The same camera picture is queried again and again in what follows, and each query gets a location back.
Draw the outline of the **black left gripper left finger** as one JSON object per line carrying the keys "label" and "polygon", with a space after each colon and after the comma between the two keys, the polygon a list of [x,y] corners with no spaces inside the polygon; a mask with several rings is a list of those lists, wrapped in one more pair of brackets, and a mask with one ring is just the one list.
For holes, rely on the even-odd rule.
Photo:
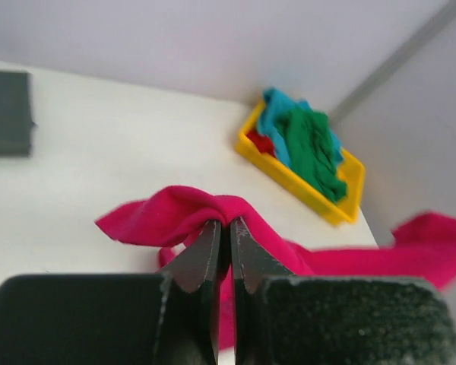
{"label": "black left gripper left finger", "polygon": [[221,224],[154,274],[18,275],[0,286],[0,364],[215,364]]}

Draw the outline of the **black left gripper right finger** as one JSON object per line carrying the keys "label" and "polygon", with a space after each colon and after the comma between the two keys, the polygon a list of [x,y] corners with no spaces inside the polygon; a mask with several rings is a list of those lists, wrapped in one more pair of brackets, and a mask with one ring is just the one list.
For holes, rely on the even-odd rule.
{"label": "black left gripper right finger", "polygon": [[456,364],[443,297],[409,277],[298,276],[230,225],[238,364]]}

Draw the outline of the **magenta t shirt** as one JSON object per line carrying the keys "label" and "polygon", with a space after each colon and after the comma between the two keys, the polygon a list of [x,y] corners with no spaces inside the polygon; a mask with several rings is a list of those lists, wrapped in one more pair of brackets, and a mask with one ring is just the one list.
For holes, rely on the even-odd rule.
{"label": "magenta t shirt", "polygon": [[193,244],[207,221],[226,227],[236,217],[243,218],[256,242],[297,275],[414,276],[438,289],[456,278],[456,219],[435,212],[398,226],[390,249],[310,251],[279,236],[241,197],[168,186],[148,199],[120,205],[95,224],[120,243],[157,247],[157,264],[163,267],[175,258],[173,247]]}

